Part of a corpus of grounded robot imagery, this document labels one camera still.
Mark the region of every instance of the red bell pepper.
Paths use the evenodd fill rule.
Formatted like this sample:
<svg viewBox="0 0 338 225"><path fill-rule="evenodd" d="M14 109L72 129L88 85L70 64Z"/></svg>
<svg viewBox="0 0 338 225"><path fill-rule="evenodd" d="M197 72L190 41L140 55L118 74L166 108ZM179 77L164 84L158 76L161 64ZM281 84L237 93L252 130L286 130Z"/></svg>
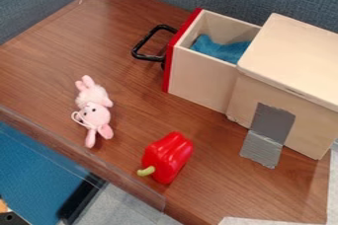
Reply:
<svg viewBox="0 0 338 225"><path fill-rule="evenodd" d="M170 184L193 153L193 142L180 132L171 132L145 148L139 176L148 176L161 184Z"/></svg>

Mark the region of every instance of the black handle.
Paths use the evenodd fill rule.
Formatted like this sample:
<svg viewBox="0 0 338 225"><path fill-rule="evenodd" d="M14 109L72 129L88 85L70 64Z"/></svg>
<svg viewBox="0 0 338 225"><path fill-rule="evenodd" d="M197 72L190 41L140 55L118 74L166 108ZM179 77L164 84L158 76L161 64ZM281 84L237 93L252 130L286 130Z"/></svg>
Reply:
<svg viewBox="0 0 338 225"><path fill-rule="evenodd" d="M152 61L152 62L162 62L164 64L165 56L163 55L145 55L145 54L139 54L138 51L145 45L146 42L148 42L152 36L156 34L156 32L164 30L168 31L172 34L176 34L177 30L165 25L157 25L154 29L152 29L132 50L131 50L131 55L140 60L147 60L147 61Z"/></svg>

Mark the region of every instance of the pepper stem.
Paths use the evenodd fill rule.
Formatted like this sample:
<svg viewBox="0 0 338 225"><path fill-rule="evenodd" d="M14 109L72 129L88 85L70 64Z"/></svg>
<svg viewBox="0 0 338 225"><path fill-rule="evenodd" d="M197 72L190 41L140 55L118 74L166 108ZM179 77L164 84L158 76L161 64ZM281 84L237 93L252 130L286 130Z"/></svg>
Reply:
<svg viewBox="0 0 338 225"><path fill-rule="evenodd" d="M148 176L150 174L153 174L156 171L155 167L153 166L149 166L143 170L137 170L137 175L140 177L145 177Z"/></svg>

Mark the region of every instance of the pink stuffed bunny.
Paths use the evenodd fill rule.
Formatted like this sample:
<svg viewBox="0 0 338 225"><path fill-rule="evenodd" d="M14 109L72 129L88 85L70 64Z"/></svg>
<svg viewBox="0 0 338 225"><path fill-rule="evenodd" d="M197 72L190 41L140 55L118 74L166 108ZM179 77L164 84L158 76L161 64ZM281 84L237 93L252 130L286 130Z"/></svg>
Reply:
<svg viewBox="0 0 338 225"><path fill-rule="evenodd" d="M87 75L82 77L82 81L76 81L75 85L80 91L75 100L80 111L74 112L72 119L88 129L85 145L92 148L95 145L97 132L105 139L114 136L109 126L111 113L107 109L113 106L113 102L108 98L106 90L95 84Z"/></svg>

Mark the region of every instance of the wooden table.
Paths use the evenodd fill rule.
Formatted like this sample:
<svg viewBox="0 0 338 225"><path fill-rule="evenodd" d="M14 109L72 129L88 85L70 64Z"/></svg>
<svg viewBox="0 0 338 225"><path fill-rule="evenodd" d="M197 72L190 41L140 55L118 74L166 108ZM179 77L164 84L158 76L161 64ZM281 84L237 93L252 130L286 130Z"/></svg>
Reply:
<svg viewBox="0 0 338 225"><path fill-rule="evenodd" d="M107 165L136 177L147 144L179 130L196 149L174 183L138 179L167 198L169 215L185 224L216 224L224 216L323 223L329 155L317 162L285 148L275 170L241 158L246 129L162 93L160 65L130 56L155 25L179 28L188 15L156 0L73 2L0 47L0 104L17 113L2 111L1 118L111 181ZM144 50L160 49L169 37L159 35ZM74 81L84 74L115 102L116 136L99 140L92 153L82 148L86 130L70 119Z"/></svg>

